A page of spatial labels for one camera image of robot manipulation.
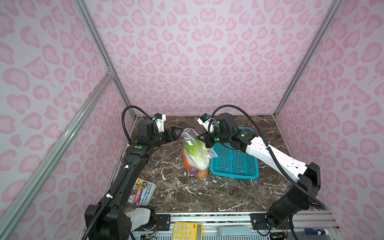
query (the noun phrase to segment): yellow calculator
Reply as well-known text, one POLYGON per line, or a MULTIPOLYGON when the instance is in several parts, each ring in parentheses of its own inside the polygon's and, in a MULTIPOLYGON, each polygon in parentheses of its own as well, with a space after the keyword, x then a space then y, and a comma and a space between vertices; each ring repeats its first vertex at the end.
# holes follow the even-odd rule
POLYGON ((176 222, 172 240, 202 240, 203 225, 192 222, 176 222))

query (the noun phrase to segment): pink patterned wall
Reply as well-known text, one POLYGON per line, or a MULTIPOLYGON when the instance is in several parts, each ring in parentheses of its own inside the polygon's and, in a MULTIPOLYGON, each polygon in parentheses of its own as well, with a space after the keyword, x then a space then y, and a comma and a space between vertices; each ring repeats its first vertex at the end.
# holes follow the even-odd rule
POLYGON ((71 0, 0 3, 0 217, 106 69, 71 0))
POLYGON ((347 0, 278 116, 348 240, 384 236, 384 2, 347 0))
POLYGON ((111 83, 10 239, 79 238, 85 209, 100 200, 119 159, 124 107, 111 83))
POLYGON ((331 0, 86 3, 131 103, 197 115, 273 113, 331 0))

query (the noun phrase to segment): bag of vegetables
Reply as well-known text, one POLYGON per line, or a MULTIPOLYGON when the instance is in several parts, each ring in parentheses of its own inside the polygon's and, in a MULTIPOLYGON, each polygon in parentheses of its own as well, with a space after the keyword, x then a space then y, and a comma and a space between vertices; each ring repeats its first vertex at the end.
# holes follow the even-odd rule
POLYGON ((185 140, 182 150, 184 167, 190 174, 205 178, 210 160, 217 157, 217 154, 212 148, 206 148, 205 144, 197 139, 198 135, 192 128, 186 128, 181 134, 185 140))

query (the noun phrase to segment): basket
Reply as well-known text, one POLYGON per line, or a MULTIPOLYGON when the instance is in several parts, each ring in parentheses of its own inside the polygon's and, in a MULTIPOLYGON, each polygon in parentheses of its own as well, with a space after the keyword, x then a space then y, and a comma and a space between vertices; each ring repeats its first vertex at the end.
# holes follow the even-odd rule
POLYGON ((231 150, 217 143, 213 147, 218 157, 211 159, 210 170, 213 174, 234 177, 240 179, 257 179, 259 177, 259 167, 257 158, 243 153, 240 150, 231 150))

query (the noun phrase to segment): book cover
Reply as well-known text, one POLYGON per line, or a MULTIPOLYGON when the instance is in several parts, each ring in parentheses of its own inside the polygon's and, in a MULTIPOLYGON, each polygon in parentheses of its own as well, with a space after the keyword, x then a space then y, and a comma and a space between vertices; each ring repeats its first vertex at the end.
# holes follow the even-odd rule
POLYGON ((131 190, 128 202, 136 206, 148 205, 155 189, 156 184, 153 182, 144 181, 141 178, 138 178, 131 190))

